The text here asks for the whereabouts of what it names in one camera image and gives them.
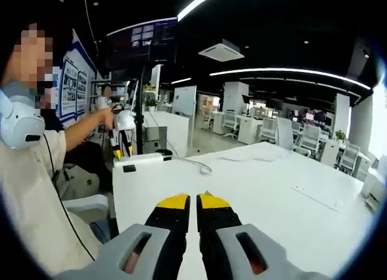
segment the led light strip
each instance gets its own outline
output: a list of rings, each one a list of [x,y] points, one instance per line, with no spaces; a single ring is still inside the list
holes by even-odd
[[[191,80],[191,78],[188,77],[187,79],[176,80],[174,82],[171,82],[171,85],[174,85],[175,83],[179,83],[179,82],[187,82],[188,80]]]
[[[178,15],[177,21],[180,22],[185,16],[187,16],[191,11],[193,11],[197,6],[206,0],[193,0],[187,7],[185,7]]]
[[[335,74],[323,73],[321,71],[315,71],[315,70],[299,70],[296,68],[246,68],[244,70],[227,70],[227,71],[221,71],[219,73],[210,73],[210,76],[220,76],[222,74],[230,74],[230,73],[247,73],[247,72],[252,72],[252,71],[288,71],[288,72],[293,72],[293,73],[317,74],[320,76],[333,77],[335,79],[341,79],[341,80],[344,80],[346,82],[354,83],[355,85],[361,86],[362,88],[365,88],[366,90],[371,89],[369,86],[367,86],[365,84],[357,82],[353,79],[348,79],[348,78],[343,77],[343,76],[337,76]]]

